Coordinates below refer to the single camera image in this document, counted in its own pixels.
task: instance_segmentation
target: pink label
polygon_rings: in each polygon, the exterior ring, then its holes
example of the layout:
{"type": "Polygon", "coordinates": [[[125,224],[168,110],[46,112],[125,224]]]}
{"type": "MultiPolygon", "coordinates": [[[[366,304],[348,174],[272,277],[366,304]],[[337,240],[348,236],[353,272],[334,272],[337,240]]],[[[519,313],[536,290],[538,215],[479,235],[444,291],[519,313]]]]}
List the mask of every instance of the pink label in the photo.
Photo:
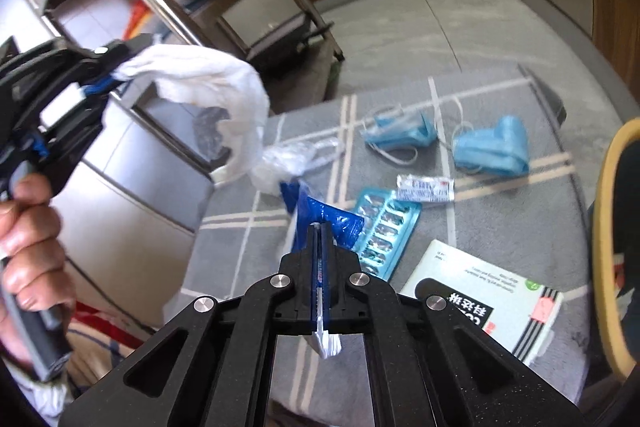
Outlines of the pink label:
{"type": "Polygon", "coordinates": [[[541,297],[538,299],[535,309],[531,314],[531,318],[535,321],[545,324],[549,320],[551,311],[554,309],[554,301],[550,297],[541,297]]]}

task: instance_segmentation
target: teal blister pack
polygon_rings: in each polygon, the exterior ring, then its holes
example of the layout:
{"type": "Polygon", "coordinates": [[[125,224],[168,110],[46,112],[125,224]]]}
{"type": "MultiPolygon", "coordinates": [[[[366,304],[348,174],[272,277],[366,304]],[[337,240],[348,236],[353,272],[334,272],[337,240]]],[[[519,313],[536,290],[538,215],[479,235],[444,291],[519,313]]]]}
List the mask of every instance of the teal blister pack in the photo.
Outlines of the teal blister pack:
{"type": "Polygon", "coordinates": [[[402,257],[422,206],[394,199],[394,190],[364,188],[353,212],[364,217],[364,227],[353,248],[364,273],[388,281],[402,257]]]}

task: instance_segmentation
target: yellow rim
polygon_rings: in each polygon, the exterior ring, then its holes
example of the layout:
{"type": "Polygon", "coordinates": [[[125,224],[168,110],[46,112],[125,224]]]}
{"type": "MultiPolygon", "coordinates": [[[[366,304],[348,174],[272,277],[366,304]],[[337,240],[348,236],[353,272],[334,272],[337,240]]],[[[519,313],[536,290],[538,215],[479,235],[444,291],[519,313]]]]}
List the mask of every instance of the yellow rim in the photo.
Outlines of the yellow rim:
{"type": "Polygon", "coordinates": [[[640,140],[640,118],[626,123],[615,135],[602,164],[593,209],[593,292],[602,347],[614,374],[626,380],[636,361],[622,333],[613,272],[613,188],[623,150],[640,140]]]}

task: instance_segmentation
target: human hand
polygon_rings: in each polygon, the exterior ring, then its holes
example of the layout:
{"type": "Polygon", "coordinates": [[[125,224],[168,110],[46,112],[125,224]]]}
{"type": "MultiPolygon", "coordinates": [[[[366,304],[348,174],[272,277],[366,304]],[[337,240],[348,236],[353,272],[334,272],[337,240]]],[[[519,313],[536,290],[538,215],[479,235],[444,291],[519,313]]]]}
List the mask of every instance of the human hand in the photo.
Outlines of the human hand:
{"type": "MultiPolygon", "coordinates": [[[[28,174],[14,188],[14,199],[0,203],[0,258],[11,257],[0,283],[28,311],[62,304],[65,330],[76,305],[76,290],[64,271],[65,250],[57,240],[61,221],[49,206],[51,187],[41,174],[28,174]]],[[[0,299],[0,348],[25,369],[32,367],[4,302],[0,299]]]]}

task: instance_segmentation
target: gray tile floor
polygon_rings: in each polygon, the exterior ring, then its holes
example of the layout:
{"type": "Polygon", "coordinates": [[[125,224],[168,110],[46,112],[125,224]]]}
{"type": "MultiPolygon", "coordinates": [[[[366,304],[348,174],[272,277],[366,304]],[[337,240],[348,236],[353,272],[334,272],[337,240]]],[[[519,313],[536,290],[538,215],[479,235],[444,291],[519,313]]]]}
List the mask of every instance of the gray tile floor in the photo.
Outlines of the gray tile floor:
{"type": "Polygon", "coordinates": [[[347,57],[337,96],[506,62],[530,68],[564,102],[562,139],[593,201],[622,122],[574,52],[520,0],[359,0],[324,15],[347,57]]]}

